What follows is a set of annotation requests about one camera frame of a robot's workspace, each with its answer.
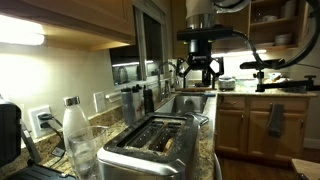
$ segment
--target floor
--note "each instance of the floor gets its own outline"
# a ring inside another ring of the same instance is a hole
[[[292,168],[262,165],[218,156],[223,180],[296,180]],[[320,163],[320,150],[305,149],[304,160]]]

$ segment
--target window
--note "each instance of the window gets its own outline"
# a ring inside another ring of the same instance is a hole
[[[136,44],[110,49],[116,88],[152,79],[166,58],[167,50],[163,48],[166,43],[165,14],[152,1],[145,2],[134,2]]]

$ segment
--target stainless steel toaster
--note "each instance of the stainless steel toaster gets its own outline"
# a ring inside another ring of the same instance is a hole
[[[189,116],[149,113],[98,151],[102,179],[194,179],[198,129]]]

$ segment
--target outlet cover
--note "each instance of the outlet cover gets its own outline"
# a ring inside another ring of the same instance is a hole
[[[51,114],[50,108],[48,105],[28,110],[29,120],[31,122],[32,134],[35,138],[40,138],[53,132],[51,129],[41,128],[41,124],[45,122],[41,121],[38,118],[38,115],[44,114],[44,113]]]
[[[94,107],[96,109],[96,112],[102,112],[106,109],[103,92],[94,93],[93,100],[94,100]]]

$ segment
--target robotic arm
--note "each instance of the robotic arm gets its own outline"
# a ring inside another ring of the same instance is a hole
[[[315,20],[316,24],[315,31],[310,42],[291,60],[284,61],[283,59],[279,59],[277,61],[279,63],[263,61],[256,52],[256,48],[245,34],[235,31],[230,27],[214,24],[215,13],[237,12],[246,7],[249,2],[250,0],[186,0],[187,30],[177,33],[177,40],[185,41],[188,44],[188,57],[185,61],[189,67],[182,74],[184,79],[190,70],[202,70],[203,86],[210,85],[211,75],[213,75],[213,77],[215,76],[215,72],[210,68],[210,63],[212,62],[211,43],[214,40],[240,37],[252,50],[256,64],[259,66],[259,70],[263,68],[281,69],[290,67],[302,61],[311,52],[320,33],[319,0],[306,0],[313,9],[310,17]]]

